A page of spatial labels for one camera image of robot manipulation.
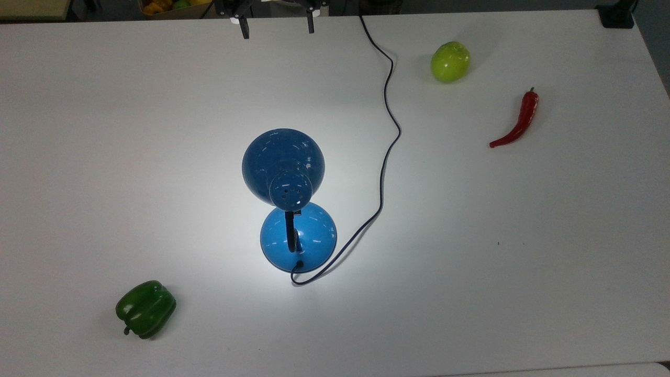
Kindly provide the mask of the black Franka gripper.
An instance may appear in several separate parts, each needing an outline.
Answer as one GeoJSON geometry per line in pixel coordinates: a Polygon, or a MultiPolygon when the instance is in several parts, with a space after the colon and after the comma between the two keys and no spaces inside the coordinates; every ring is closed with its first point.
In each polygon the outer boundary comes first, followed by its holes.
{"type": "Polygon", "coordinates": [[[231,16],[231,22],[241,28],[242,37],[250,38],[246,16],[305,16],[308,32],[315,32],[314,18],[328,14],[330,1],[216,1],[216,15],[231,16]]]}

